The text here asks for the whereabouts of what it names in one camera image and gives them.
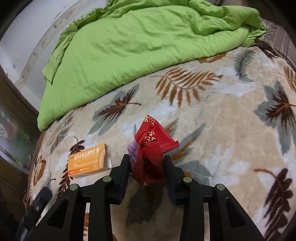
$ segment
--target round metal pin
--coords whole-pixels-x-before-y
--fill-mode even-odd
[[[225,189],[225,186],[223,184],[218,184],[217,189],[223,191]]]
[[[190,182],[192,182],[192,179],[190,177],[184,177],[183,181],[186,183],[190,183]]]
[[[76,183],[70,185],[70,190],[74,191],[78,188],[78,185]]]
[[[112,178],[110,176],[103,177],[103,181],[106,183],[110,182],[111,180],[112,180]]]

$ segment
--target green quilt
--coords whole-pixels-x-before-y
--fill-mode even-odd
[[[72,23],[43,69],[38,127],[138,77],[249,47],[265,33],[256,9],[205,0],[111,0]]]

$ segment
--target white wall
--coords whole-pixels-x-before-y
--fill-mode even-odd
[[[33,0],[0,41],[0,65],[21,94],[39,110],[45,90],[42,69],[61,32],[107,0]]]

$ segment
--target leaf-patterned blanket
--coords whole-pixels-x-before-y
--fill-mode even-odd
[[[54,197],[44,215],[70,184],[85,186],[108,175],[71,179],[68,155],[106,143],[113,166],[119,165],[148,114],[179,140],[169,152],[176,166],[201,184],[225,184],[265,239],[276,240],[296,210],[295,78],[283,59],[258,47],[138,78],[52,124],[26,202],[49,187]],[[111,206],[114,240],[179,240],[182,215],[162,184],[143,187],[130,178],[123,203]],[[208,223],[205,231],[208,240]]]

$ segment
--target red plastic packaging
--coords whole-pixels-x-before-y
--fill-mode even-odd
[[[165,179],[163,154],[178,146],[179,142],[147,115],[135,140],[128,146],[134,179],[142,185],[162,182]]]

